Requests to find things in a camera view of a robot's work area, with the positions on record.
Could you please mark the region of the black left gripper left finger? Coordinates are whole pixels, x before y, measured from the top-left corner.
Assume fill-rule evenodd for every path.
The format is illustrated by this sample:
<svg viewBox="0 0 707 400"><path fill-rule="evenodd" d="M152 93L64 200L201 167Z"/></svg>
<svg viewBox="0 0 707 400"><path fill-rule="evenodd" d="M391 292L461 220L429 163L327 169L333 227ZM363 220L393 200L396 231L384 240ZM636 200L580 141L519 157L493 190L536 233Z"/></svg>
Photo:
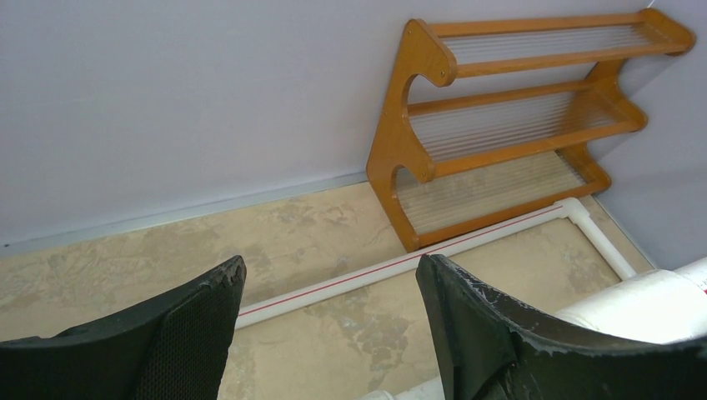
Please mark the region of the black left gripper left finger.
<svg viewBox="0 0 707 400"><path fill-rule="evenodd" d="M53 337L1 344L3 399L215 399L247 269L239 255Z"/></svg>

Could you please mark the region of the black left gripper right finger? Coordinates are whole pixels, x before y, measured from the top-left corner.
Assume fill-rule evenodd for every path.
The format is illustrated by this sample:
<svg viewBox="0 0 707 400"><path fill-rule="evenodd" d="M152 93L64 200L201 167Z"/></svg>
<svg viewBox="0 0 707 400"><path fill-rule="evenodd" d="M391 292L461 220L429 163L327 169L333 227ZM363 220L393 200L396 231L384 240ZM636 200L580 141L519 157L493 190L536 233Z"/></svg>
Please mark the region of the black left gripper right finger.
<svg viewBox="0 0 707 400"><path fill-rule="evenodd" d="M706 339L653 344L542 312L443 255L415 277L447 399L703 399Z"/></svg>

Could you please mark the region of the white PVC pipe frame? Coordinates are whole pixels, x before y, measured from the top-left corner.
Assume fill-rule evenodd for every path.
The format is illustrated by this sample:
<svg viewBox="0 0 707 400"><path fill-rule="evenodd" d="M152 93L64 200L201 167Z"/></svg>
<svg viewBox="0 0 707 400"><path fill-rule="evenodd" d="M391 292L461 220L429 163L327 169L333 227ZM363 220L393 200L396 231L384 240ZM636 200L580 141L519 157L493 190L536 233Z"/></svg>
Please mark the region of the white PVC pipe frame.
<svg viewBox="0 0 707 400"><path fill-rule="evenodd" d="M706 339L704 286L671 271L638 274L594 223L584 204L568 198L424 252L414 252L246 307L238 316L237 328L245 330L247 342L238 346L235 356L245 362L245 367L239 380L222 389L221 394L231 399L313 399L313 384L326 383L330 386L325 393L327 399L351 398L354 392L344 383L357 375L357 369L354 366L335 367L332 355L310 356L304 350L295 350L281 360L275 357L258 360L255 336L262 324L280 320L289 313L301 312L311 317L325 303L342 304L345 300L353 301L356 309L361 310L364 288L398 275L415 275L423 255L443 255L453 261L455 255L555 219L571 221L619 276L620 284L575 304L566 313L549 315L599 333L645 343L674 344L698 337ZM298 382L297 376L312 378L313 384ZM447 399L439 375L409 389L406 396Z"/></svg>

